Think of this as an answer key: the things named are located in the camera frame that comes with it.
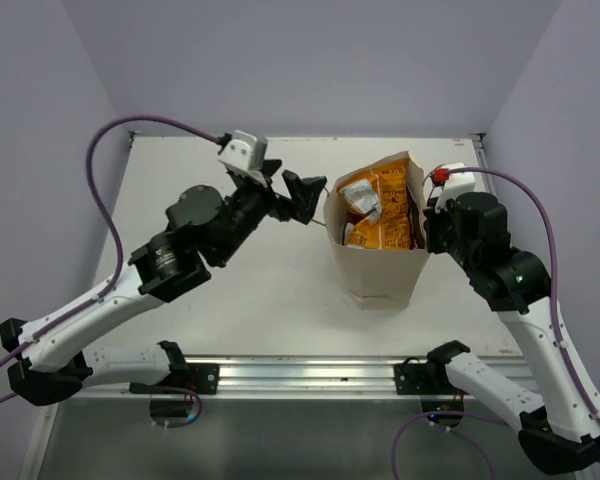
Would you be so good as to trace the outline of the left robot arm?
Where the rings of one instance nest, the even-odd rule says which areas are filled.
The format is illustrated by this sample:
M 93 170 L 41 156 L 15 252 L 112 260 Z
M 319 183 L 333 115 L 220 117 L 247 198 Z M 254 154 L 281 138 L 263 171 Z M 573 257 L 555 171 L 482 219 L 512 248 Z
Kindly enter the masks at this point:
M 110 384 L 127 383 L 135 393 L 189 393 L 194 375 L 177 343 L 129 349 L 96 342 L 210 280 L 210 268 L 224 267 L 265 217 L 310 223 L 325 178 L 301 178 L 289 170 L 282 178 L 287 196 L 277 194 L 269 181 L 237 174 L 229 196 L 207 185 L 187 189 L 167 209 L 166 229 L 99 286 L 44 318 L 4 321 L 1 343 L 15 358 L 7 370 L 12 392 L 35 406 Z

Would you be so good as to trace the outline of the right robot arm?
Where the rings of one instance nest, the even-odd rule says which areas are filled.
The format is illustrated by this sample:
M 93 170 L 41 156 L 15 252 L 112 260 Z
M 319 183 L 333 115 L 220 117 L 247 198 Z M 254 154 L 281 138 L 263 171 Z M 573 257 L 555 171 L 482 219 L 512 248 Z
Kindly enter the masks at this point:
M 429 387 L 474 396 L 512 428 L 527 458 L 547 475 L 600 461 L 600 394 L 580 360 L 573 364 L 585 391 L 570 378 L 560 353 L 569 335 L 563 320 L 551 318 L 550 276 L 536 255 L 512 246 L 506 208 L 485 192 L 461 194 L 442 208 L 429 200 L 424 228 L 428 251 L 449 255 L 513 336 L 537 390 L 496 372 L 458 341 L 428 353 Z

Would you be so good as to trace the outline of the orange snack bag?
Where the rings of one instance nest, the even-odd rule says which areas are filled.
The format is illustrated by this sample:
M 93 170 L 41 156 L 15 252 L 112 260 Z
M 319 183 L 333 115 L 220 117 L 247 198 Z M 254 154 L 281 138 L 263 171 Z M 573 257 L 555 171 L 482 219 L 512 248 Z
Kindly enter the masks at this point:
M 416 247 L 408 167 L 409 159 L 402 156 L 366 168 L 337 188 L 347 208 L 342 233 L 344 246 L 398 251 Z

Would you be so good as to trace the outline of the beige paper bag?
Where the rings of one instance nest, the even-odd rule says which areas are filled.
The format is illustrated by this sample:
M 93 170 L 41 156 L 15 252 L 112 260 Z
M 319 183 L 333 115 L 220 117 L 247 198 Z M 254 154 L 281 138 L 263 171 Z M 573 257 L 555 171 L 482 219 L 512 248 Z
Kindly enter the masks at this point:
M 362 170 L 402 156 L 409 159 L 407 183 L 410 192 L 411 220 L 416 240 L 412 250 L 370 250 L 342 244 L 347 208 L 337 188 Z M 346 292 L 361 309 L 402 310 L 406 308 L 418 279 L 429 259 L 424 233 L 424 171 L 408 151 L 402 151 L 359 168 L 335 181 L 323 206 L 323 224 L 335 256 Z

